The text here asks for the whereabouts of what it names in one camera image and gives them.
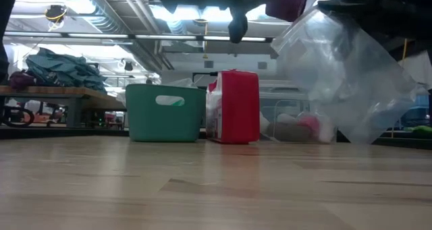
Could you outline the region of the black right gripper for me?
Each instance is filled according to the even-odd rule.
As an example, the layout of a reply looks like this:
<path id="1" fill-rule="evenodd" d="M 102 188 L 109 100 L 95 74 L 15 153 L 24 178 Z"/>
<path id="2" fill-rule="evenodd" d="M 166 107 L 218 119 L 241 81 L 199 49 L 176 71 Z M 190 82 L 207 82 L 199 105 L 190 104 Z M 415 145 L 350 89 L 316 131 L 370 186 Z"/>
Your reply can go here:
<path id="1" fill-rule="evenodd" d="M 370 32 L 432 39 L 432 0 L 326 0 L 318 8 L 349 16 Z"/>

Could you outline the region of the purple bandage roll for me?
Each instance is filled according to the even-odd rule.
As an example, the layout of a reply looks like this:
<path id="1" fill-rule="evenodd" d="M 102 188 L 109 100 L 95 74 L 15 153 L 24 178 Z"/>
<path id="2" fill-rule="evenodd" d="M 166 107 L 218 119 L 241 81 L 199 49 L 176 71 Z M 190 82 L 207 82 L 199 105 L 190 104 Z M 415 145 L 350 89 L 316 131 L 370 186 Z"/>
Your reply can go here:
<path id="1" fill-rule="evenodd" d="M 265 14 L 267 16 L 294 22 L 306 7 L 307 0 L 267 0 Z"/>

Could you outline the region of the clear plastic zip bag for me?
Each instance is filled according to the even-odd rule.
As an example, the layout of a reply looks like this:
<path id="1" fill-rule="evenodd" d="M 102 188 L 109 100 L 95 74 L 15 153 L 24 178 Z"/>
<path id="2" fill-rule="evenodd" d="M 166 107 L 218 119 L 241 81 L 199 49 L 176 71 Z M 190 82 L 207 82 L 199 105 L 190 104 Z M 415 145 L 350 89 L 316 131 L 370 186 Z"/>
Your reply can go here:
<path id="1" fill-rule="evenodd" d="M 354 20 L 316 7 L 271 46 L 278 68 L 351 143 L 374 142 L 422 90 Z"/>

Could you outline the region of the white bandage roll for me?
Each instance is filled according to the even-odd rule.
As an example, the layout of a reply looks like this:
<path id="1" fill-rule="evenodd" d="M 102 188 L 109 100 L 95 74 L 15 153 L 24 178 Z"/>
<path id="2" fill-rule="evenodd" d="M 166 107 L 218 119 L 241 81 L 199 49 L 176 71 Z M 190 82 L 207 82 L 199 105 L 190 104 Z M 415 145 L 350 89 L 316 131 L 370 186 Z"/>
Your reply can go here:
<path id="1" fill-rule="evenodd" d="M 335 138 L 335 127 L 327 117 L 320 117 L 319 141 L 322 143 L 331 143 Z"/>
<path id="2" fill-rule="evenodd" d="M 297 123 L 297 119 L 295 117 L 292 117 L 291 115 L 286 114 L 286 113 L 280 113 L 276 118 L 276 122 L 278 122 L 278 123 Z"/>
<path id="3" fill-rule="evenodd" d="M 260 113 L 260 133 L 264 134 L 267 131 L 269 125 L 269 120 L 266 119 L 262 113 Z"/>

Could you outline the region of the dark brown bandage roll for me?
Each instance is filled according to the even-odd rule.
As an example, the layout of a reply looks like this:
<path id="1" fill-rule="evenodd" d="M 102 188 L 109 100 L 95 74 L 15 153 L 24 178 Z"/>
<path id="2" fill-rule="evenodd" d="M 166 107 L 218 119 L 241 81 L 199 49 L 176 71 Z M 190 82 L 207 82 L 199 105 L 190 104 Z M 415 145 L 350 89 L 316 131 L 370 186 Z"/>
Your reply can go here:
<path id="1" fill-rule="evenodd" d="M 271 123 L 267 135 L 280 142 L 306 142 L 311 138 L 311 129 L 295 123 Z"/>

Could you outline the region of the red bandage roll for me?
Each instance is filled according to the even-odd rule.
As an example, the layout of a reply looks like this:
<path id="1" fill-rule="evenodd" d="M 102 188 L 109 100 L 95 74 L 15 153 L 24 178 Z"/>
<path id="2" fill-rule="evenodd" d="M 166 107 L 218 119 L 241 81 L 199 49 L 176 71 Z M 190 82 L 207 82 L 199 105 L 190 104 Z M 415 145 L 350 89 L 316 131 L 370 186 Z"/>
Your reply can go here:
<path id="1" fill-rule="evenodd" d="M 313 115 L 302 116 L 298 120 L 298 125 L 306 126 L 314 133 L 319 132 L 320 129 L 320 122 L 318 118 Z"/>

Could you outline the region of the red first aid case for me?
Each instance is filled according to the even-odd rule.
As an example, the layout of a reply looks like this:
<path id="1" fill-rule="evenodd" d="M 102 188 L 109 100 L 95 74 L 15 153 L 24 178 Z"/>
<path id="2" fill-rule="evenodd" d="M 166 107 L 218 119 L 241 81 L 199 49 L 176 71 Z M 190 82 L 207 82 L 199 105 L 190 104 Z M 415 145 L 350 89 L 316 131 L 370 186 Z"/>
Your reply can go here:
<path id="1" fill-rule="evenodd" d="M 222 144 L 248 144 L 260 136 L 259 77 L 236 69 L 220 71 L 208 85 L 206 134 Z"/>

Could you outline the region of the clear plastic storage box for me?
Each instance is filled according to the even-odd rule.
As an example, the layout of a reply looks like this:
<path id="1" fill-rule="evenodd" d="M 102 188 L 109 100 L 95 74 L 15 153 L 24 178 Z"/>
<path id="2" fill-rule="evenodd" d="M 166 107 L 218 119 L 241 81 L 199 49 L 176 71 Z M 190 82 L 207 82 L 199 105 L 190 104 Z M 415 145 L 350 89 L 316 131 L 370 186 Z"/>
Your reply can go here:
<path id="1" fill-rule="evenodd" d="M 308 95 L 297 88 L 293 83 L 285 80 L 260 80 L 259 81 L 259 99 L 260 99 L 260 113 L 269 120 L 270 124 L 276 124 L 276 118 L 280 113 L 286 113 L 295 117 L 298 120 L 305 115 L 313 115 L 315 117 L 327 117 L 310 101 Z M 267 135 L 260 133 L 262 141 L 277 141 Z M 322 143 L 319 141 L 319 132 L 312 132 L 311 137 L 306 142 L 293 142 L 293 143 L 311 143 L 311 144 L 331 144 Z"/>

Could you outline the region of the teal plastic bin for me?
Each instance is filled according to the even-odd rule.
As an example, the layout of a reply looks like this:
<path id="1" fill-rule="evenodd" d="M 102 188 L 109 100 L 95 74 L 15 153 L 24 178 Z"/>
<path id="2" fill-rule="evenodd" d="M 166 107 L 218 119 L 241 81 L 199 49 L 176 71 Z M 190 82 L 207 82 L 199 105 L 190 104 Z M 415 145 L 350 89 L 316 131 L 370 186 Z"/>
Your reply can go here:
<path id="1" fill-rule="evenodd" d="M 136 142 L 194 142 L 205 114 L 206 92 L 154 84 L 126 86 L 129 137 Z"/>

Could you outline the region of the blue plastic crate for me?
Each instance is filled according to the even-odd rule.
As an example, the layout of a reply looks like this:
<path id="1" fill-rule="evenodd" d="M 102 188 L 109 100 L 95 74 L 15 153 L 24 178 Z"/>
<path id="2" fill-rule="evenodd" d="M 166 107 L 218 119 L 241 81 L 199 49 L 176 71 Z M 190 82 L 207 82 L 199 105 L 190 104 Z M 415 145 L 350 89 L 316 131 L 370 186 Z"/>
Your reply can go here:
<path id="1" fill-rule="evenodd" d="M 403 127 L 430 125 L 429 96 L 418 95 L 414 106 L 402 116 Z"/>

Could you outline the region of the long ceiling light bar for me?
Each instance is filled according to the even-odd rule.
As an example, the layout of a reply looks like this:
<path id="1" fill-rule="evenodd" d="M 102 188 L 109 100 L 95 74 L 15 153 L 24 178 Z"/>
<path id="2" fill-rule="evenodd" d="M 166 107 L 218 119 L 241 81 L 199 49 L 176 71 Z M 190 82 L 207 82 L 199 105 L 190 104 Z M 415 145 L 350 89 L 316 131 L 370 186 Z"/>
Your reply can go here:
<path id="1" fill-rule="evenodd" d="M 89 38 L 111 40 L 174 40 L 174 41 L 230 41 L 228 36 L 209 35 L 165 35 L 165 34 L 96 34 L 96 33 L 67 33 L 67 32 L 25 32 L 6 31 L 8 37 L 34 38 Z"/>

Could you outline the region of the green object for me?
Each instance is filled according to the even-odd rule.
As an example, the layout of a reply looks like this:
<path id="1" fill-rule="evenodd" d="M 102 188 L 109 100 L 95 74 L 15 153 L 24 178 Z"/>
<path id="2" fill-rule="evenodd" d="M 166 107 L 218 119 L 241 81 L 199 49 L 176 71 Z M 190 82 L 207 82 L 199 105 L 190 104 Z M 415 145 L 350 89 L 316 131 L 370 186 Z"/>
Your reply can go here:
<path id="1" fill-rule="evenodd" d="M 418 125 L 410 129 L 412 136 L 418 139 L 432 140 L 432 127 L 427 125 Z"/>

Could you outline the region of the teal cloth pile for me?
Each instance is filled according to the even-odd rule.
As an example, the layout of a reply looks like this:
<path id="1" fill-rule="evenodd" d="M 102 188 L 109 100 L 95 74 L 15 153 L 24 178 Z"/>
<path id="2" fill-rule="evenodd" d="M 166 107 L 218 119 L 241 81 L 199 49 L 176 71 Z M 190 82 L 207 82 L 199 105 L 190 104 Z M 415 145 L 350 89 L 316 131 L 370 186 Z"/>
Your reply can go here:
<path id="1" fill-rule="evenodd" d="M 26 58 L 26 73 L 36 78 L 41 86 L 84 87 L 107 93 L 97 63 L 87 63 L 83 57 L 61 55 L 40 48 Z"/>

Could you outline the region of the wooden workbench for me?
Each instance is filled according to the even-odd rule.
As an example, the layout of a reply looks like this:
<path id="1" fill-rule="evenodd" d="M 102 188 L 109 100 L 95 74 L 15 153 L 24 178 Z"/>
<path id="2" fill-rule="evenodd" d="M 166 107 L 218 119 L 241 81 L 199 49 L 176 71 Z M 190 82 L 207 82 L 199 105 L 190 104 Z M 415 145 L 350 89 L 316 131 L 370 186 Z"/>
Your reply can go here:
<path id="1" fill-rule="evenodd" d="M 29 86 L 14 90 L 0 86 L 0 111 L 6 98 L 25 98 L 67 107 L 66 127 L 81 127 L 82 113 L 95 111 L 126 111 L 125 106 L 114 97 L 85 87 Z"/>

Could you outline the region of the dark purple cloth bundle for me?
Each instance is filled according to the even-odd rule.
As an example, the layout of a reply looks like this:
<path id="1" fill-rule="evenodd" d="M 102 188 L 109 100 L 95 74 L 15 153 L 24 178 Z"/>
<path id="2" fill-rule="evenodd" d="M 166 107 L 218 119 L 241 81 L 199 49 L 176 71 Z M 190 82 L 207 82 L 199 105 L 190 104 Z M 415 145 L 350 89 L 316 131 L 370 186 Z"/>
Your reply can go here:
<path id="1" fill-rule="evenodd" d="M 14 90 L 23 90 L 36 84 L 36 78 L 24 71 L 15 71 L 9 77 L 9 85 Z"/>

